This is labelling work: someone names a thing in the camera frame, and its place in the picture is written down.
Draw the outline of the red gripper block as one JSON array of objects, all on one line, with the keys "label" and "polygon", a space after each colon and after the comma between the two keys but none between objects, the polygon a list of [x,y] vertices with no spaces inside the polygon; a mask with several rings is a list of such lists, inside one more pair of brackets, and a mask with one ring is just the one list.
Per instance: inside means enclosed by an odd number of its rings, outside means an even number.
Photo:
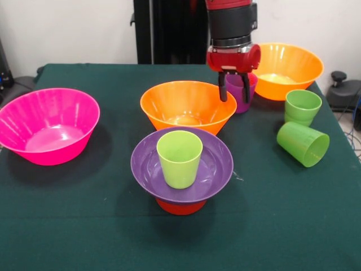
[{"label": "red gripper block", "polygon": [[261,48],[257,44],[232,49],[218,49],[209,46],[206,61],[211,70],[218,73],[219,97],[222,102],[227,101],[225,86],[225,73],[223,71],[236,71],[241,73],[243,81],[243,101],[249,103],[250,85],[247,73],[257,69],[261,60]]}]

